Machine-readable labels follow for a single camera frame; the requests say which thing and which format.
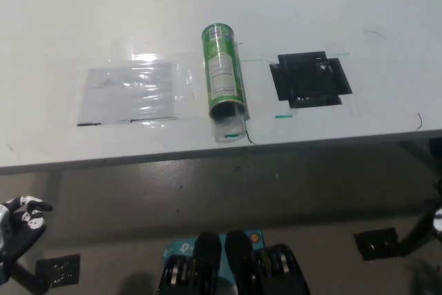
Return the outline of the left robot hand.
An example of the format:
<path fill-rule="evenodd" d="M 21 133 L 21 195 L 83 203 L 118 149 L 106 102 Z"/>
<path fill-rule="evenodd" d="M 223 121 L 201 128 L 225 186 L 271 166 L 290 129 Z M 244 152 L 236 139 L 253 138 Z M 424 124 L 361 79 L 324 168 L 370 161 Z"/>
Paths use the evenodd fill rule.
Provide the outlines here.
<path fill-rule="evenodd" d="M 33 196 L 19 196 L 1 203 L 1 262 L 13 263 L 22 257 L 46 230 L 47 202 Z"/>

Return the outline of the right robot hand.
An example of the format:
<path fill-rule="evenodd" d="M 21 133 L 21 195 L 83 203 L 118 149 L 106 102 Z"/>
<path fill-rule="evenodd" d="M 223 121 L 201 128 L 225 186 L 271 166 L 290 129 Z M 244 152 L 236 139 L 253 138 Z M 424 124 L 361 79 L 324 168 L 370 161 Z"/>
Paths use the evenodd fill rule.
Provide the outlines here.
<path fill-rule="evenodd" d="M 441 240 L 442 239 L 442 208 L 439 207 L 435 213 L 432 222 L 433 230 L 435 236 Z"/>

